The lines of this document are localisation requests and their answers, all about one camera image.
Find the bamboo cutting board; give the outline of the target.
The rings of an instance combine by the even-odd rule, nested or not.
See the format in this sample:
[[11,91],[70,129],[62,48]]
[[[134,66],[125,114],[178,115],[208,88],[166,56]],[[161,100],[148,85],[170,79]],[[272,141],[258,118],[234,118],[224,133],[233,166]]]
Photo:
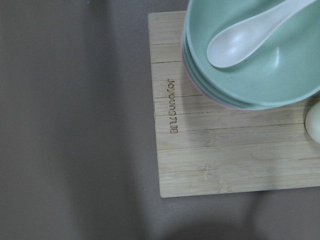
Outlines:
[[216,104],[186,73],[184,18],[184,11],[148,15],[160,196],[319,186],[320,145],[304,123],[320,96],[259,111]]

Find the white ceramic spoon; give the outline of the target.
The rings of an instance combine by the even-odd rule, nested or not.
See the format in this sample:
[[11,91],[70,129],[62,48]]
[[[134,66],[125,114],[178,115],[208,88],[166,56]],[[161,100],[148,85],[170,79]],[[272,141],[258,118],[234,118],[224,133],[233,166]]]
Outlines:
[[285,0],[225,28],[209,42],[206,50],[208,62],[216,68],[229,68],[239,64],[289,18],[313,3],[313,0]]

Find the stacked green bowls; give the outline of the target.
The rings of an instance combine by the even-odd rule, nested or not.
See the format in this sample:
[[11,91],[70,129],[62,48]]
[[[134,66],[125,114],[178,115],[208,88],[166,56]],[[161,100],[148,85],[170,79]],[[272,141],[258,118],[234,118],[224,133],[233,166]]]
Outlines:
[[276,0],[191,0],[183,28],[183,58],[201,92],[223,105],[258,110],[304,100],[320,90],[320,3],[279,27],[251,56],[228,68],[207,59],[212,38],[264,12]]

